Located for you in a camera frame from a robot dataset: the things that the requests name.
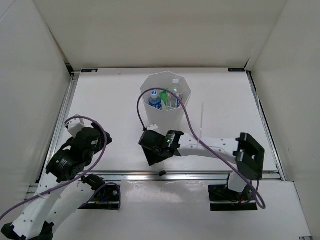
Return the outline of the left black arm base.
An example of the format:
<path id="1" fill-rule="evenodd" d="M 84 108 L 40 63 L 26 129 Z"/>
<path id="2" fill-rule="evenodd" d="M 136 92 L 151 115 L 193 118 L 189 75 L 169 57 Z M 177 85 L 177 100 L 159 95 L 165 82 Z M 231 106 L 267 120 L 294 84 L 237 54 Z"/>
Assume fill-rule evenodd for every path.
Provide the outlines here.
<path id="1" fill-rule="evenodd" d="M 121 186 L 114 182 L 107 182 L 103 188 L 86 203 L 81 205 L 79 210 L 108 210 L 119 211 L 121 209 Z"/>

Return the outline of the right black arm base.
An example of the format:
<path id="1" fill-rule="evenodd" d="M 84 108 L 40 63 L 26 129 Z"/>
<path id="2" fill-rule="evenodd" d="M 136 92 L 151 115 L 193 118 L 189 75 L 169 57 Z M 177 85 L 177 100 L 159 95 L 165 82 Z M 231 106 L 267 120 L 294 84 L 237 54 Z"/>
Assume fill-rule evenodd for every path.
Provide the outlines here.
<path id="1" fill-rule="evenodd" d="M 243 192 L 229 190 L 225 185 L 209 185 L 208 194 L 211 212 L 257 211 L 252 189 L 246 186 Z"/>

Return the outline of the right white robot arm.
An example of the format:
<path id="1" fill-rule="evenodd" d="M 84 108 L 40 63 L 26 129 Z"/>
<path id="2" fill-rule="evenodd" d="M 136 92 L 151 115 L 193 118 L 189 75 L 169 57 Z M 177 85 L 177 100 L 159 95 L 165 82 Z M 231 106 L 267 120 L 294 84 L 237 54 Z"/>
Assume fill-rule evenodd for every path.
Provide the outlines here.
<path id="1" fill-rule="evenodd" d="M 224 193 L 230 200 L 238 199 L 251 181 L 263 177 L 265 149 L 248 133 L 237 138 L 207 138 L 197 140 L 182 131 L 170 130 L 162 135 L 154 130 L 143 132 L 138 143 L 149 166 L 174 156 L 206 157 L 222 160 L 232 166 Z"/>

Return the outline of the clear bottle white orange label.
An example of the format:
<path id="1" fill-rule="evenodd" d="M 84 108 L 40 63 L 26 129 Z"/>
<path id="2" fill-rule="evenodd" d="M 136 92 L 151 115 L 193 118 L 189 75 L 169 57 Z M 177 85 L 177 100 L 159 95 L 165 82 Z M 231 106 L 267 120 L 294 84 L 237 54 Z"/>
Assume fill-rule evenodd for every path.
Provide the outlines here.
<path id="1" fill-rule="evenodd" d="M 166 109 L 177 109 L 183 101 L 183 91 L 181 88 L 180 80 L 173 79 L 172 84 L 168 88 Z"/>

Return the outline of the green plastic bottle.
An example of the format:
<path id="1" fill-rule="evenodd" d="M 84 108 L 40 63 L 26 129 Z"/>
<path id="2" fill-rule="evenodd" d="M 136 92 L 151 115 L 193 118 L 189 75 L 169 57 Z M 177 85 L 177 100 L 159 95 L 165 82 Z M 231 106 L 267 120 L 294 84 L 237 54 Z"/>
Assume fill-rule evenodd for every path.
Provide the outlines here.
<path id="1" fill-rule="evenodd" d="M 170 109 L 170 105 L 169 105 L 169 93 L 166 90 L 162 90 L 159 94 L 160 98 L 161 98 L 161 102 L 162 102 L 162 110 L 163 111 L 167 111 Z"/>

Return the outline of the clear bottle blue label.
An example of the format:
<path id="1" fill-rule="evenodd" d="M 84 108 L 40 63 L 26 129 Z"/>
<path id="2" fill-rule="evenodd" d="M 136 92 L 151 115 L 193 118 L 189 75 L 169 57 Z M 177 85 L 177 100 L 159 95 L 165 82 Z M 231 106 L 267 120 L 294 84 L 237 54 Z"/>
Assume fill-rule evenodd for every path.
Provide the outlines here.
<path id="1" fill-rule="evenodd" d="M 156 90 L 153 90 L 151 92 L 148 104 L 151 107 L 154 107 L 158 110 L 162 110 L 162 99 L 160 98 L 160 96 Z"/>

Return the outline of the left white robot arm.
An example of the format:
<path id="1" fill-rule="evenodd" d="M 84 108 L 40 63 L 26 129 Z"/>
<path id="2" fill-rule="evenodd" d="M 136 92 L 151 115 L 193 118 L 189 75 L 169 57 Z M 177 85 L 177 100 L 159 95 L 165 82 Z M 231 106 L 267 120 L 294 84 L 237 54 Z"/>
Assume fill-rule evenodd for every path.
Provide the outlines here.
<path id="1" fill-rule="evenodd" d="M 53 155 L 45 168 L 35 194 L 17 207 L 25 206 L 20 216 L 5 224 L 1 233 L 9 240 L 51 240 L 58 227 L 78 208 L 105 194 L 103 178 L 88 174 L 113 140 L 93 121 L 71 118 L 65 127 L 71 137 Z"/>

